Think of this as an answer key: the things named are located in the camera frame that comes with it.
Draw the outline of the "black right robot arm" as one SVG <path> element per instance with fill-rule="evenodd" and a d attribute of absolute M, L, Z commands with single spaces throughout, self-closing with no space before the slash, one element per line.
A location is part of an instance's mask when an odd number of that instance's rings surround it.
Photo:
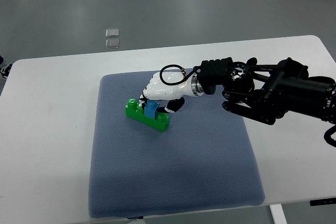
<path fill-rule="evenodd" d="M 311 77 L 307 66 L 291 58 L 276 65 L 259 65 L 256 58 L 204 60 L 193 70 L 205 94 L 223 87 L 222 107 L 228 112 L 268 125 L 288 111 L 335 124 L 335 80 Z"/>

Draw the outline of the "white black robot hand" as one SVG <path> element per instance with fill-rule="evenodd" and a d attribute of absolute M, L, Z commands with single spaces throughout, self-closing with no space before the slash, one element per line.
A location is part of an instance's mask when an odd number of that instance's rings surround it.
<path fill-rule="evenodd" d="M 158 108 L 158 111 L 175 113 L 184 105 L 185 96 L 200 97 L 203 94 L 195 73 L 187 77 L 180 71 L 157 72 L 142 91 L 139 104 L 144 108 L 148 100 L 167 101 L 166 106 Z"/>

